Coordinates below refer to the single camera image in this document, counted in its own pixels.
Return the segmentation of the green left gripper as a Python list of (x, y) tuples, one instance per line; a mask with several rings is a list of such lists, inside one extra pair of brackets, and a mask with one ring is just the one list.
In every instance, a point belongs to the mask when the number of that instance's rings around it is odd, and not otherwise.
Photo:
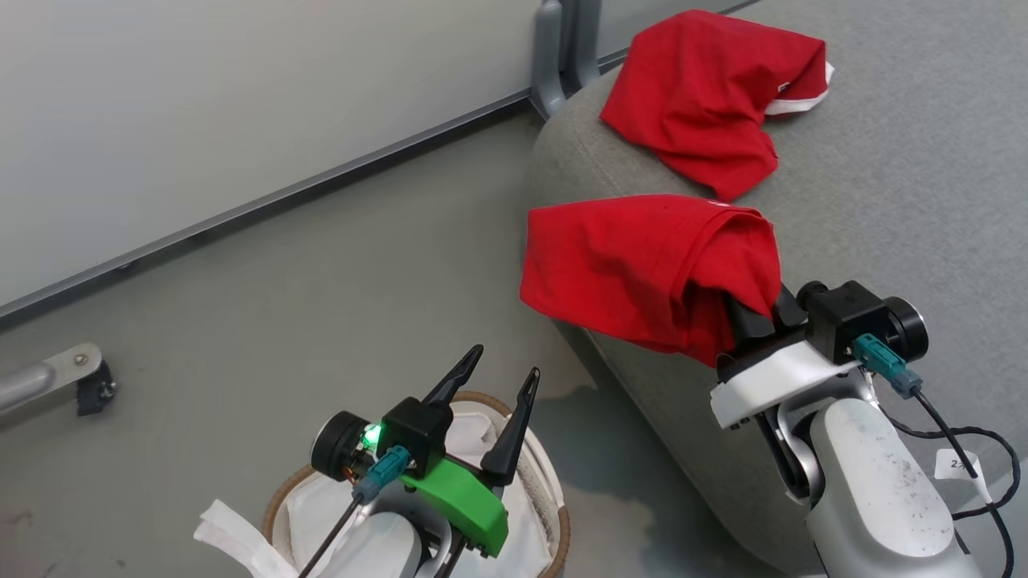
[[(444, 377), (426, 395), (423, 405), (447, 407), (458, 389), (472, 376), (484, 352), (475, 344)], [(415, 491), (423, 501), (467, 537), (474, 549), (486, 557), (498, 557), (509, 537), (509, 522), (502, 499), (488, 487), (510, 486), (519, 463), (533, 416), (540, 369), (533, 367), (520, 388), (516, 406), (495, 444), (480, 461), (480, 479), (453, 461), (439, 461), (423, 478), (400, 476), (400, 482)]]

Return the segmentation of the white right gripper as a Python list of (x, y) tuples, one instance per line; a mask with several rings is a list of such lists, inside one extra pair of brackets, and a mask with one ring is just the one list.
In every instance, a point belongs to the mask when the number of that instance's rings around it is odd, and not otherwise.
[[(803, 327), (808, 312), (786, 285), (773, 306), (773, 320), (727, 295), (727, 317), (734, 344), (752, 344), (778, 332)], [(773, 352), (736, 359), (723, 352), (715, 358), (715, 388), (710, 410), (722, 430), (782, 403), (797, 406), (836, 397), (862, 398), (862, 377), (855, 360), (837, 364), (807, 340)]]

